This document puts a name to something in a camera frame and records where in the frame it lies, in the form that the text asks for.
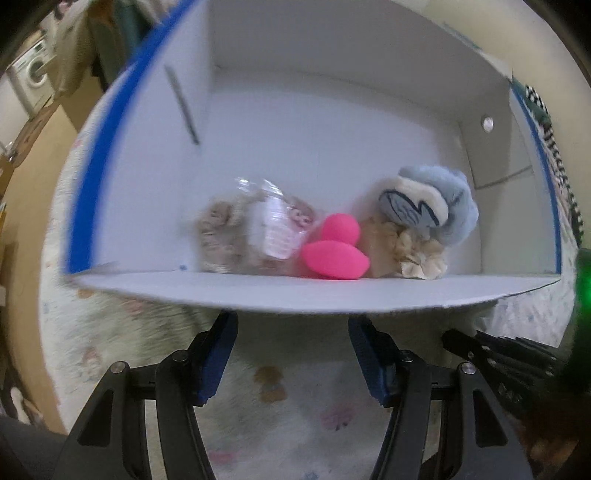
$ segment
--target metal screw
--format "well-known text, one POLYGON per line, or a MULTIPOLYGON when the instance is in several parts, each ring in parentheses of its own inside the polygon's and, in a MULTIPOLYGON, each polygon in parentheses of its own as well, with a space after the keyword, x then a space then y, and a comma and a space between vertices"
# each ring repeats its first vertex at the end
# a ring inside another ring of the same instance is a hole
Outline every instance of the metal screw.
POLYGON ((400 358, 403 362, 410 363, 413 361, 413 356, 408 350, 400 350, 400 358))
POLYGON ((474 375, 476 373, 476 367, 470 362, 462 363, 462 366, 460 368, 462 369, 462 372, 464 372, 466 375, 474 375))
POLYGON ((173 353, 173 360, 178 363, 183 363, 189 360, 189 353, 186 350, 177 350, 173 353))
POLYGON ((123 370, 125 370, 125 365, 125 362, 115 362, 109 369, 114 374, 120 374, 123 370))
POLYGON ((491 116, 484 116, 482 117, 482 129, 486 133, 491 133, 492 129, 495 127, 495 121, 492 119, 491 116))

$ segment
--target checkered pattern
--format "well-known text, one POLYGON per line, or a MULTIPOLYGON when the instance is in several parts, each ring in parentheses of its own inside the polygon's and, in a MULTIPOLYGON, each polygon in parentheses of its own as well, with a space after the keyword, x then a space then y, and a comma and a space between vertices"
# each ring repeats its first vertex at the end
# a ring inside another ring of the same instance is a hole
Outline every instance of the checkered pattern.
MULTIPOLYGON (((549 115, 548 109, 546 108, 545 103, 542 101, 542 98, 532 87, 525 85, 525 94, 530 102, 535 103, 549 115)), ((549 125, 542 125, 542 127, 544 128, 544 142, 546 147, 548 147, 548 149, 552 152, 552 156, 554 158, 552 170, 554 177, 556 178, 556 183, 563 193, 566 191, 566 195, 569 200, 570 223, 573 228, 574 238, 577 241, 577 246, 580 247, 583 241, 583 219, 581 217, 579 204, 577 203, 574 193, 570 187, 569 178, 567 177, 566 170, 564 169, 564 163, 560 157, 558 146, 556 146, 556 141, 554 140, 554 130, 549 125)))

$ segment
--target green light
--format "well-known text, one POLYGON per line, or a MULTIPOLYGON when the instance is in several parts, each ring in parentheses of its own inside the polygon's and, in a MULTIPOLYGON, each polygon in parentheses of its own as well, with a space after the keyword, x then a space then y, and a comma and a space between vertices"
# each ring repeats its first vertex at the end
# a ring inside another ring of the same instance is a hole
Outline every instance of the green light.
POLYGON ((581 249, 577 259, 575 293, 582 313, 591 312, 591 254, 581 249))

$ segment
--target blue gripper pad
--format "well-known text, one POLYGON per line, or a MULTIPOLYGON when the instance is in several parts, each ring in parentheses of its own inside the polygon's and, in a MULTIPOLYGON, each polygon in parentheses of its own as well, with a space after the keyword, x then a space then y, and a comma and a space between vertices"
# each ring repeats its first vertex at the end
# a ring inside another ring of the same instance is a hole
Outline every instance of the blue gripper pad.
POLYGON ((216 394, 237 335, 238 315, 222 311, 211 329, 197 335, 189 346, 191 370, 198 372, 197 391, 193 390, 197 404, 205 405, 216 394))
POLYGON ((367 383, 369 393, 380 405, 389 407, 391 381, 399 353, 392 337, 375 329, 366 316, 349 317, 349 338, 367 383))

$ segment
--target black robotic claw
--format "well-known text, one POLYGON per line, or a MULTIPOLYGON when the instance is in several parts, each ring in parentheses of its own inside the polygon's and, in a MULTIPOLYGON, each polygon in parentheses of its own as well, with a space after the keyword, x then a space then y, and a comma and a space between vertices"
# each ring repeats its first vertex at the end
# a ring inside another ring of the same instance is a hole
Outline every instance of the black robotic claw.
MULTIPOLYGON (((236 313, 222 312, 188 350, 158 365, 116 362, 82 410, 54 480, 151 480, 144 400, 156 400, 169 480, 214 480, 194 406, 215 395, 236 334, 236 313)), ((370 393, 392 416, 372 480, 532 478, 521 447, 491 389, 473 364, 427 365, 401 351, 365 316, 349 336, 370 393), (439 451, 423 462, 431 400, 442 402, 439 451)))

